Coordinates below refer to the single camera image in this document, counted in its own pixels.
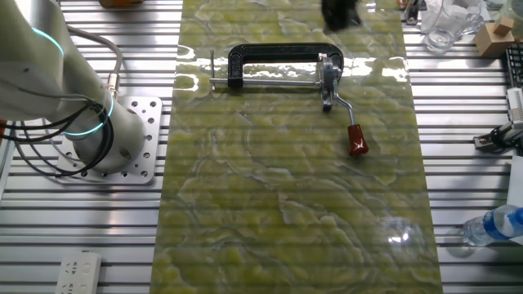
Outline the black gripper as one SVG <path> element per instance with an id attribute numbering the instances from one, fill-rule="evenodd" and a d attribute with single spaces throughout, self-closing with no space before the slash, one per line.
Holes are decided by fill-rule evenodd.
<path id="1" fill-rule="evenodd" d="M 361 19 L 358 13 L 347 13 L 343 18 L 343 25 L 335 15 L 342 12 L 356 11 L 358 0 L 322 0 L 321 9 L 326 15 L 324 18 L 324 30 L 326 32 L 337 32 L 342 27 L 344 29 L 350 27 L 361 26 Z"/>

